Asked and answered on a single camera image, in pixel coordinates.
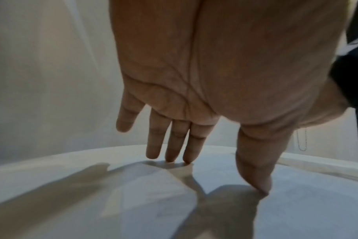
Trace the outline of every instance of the table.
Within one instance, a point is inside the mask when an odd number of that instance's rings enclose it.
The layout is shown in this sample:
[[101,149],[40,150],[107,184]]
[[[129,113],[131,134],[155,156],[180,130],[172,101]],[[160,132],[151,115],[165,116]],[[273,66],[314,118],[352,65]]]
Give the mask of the table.
[[358,164],[283,154],[267,197],[238,175],[233,147],[192,165],[145,145],[0,166],[0,239],[358,238]]

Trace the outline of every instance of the chain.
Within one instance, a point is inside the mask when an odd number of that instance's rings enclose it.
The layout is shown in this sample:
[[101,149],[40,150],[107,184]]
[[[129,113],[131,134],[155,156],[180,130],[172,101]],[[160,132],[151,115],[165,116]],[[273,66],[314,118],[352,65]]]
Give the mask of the chain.
[[297,132],[297,145],[298,145],[298,149],[301,150],[302,152],[305,152],[308,149],[308,134],[307,134],[307,130],[305,128],[305,149],[301,149],[300,147],[300,138],[298,136],[298,130],[296,130]]

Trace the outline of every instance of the finger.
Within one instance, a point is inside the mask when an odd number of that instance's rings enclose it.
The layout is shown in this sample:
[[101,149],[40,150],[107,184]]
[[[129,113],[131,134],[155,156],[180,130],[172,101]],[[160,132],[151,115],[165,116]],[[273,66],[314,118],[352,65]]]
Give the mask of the finger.
[[213,128],[214,125],[191,124],[190,135],[183,155],[185,163],[192,163],[199,156],[205,140]]
[[138,100],[124,89],[119,116],[116,121],[117,131],[128,132],[144,106],[144,102]]
[[280,135],[260,127],[241,126],[238,133],[236,164],[239,174],[251,186],[268,194],[271,173],[288,145],[292,130]]
[[146,157],[156,159],[161,152],[164,135],[171,123],[171,119],[160,115],[154,109],[151,109],[149,120],[148,146],[146,148]]
[[190,126],[189,121],[173,120],[165,155],[167,162],[174,162],[178,157]]

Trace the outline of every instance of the skin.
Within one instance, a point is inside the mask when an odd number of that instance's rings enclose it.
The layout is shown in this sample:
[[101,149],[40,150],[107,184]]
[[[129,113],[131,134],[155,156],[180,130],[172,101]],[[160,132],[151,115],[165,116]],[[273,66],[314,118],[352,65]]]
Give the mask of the skin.
[[110,0],[124,93],[116,128],[151,106],[146,156],[193,162],[221,116],[240,123],[240,175],[268,193],[293,131],[347,101],[327,79],[346,0]]

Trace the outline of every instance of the white table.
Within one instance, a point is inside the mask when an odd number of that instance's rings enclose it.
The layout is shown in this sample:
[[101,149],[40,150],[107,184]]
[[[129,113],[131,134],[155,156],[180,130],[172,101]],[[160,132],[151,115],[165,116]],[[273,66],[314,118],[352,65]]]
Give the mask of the white table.
[[[148,161],[144,145],[0,167],[0,239],[358,238],[358,182],[278,165],[271,194],[247,185],[235,148],[205,146],[193,165]],[[339,176],[358,164],[284,154]]]

